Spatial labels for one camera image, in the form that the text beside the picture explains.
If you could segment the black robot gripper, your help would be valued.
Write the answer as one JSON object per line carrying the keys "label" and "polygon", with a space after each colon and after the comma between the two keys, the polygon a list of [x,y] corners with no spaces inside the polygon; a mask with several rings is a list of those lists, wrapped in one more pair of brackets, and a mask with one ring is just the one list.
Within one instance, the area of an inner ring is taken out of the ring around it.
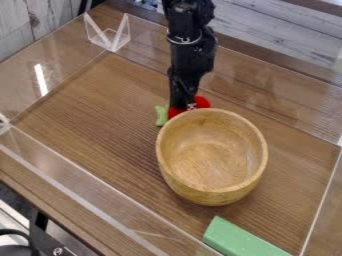
{"label": "black robot gripper", "polygon": [[170,106],[194,109],[202,76],[214,69],[218,39],[210,22],[213,0],[162,0],[172,47]]}

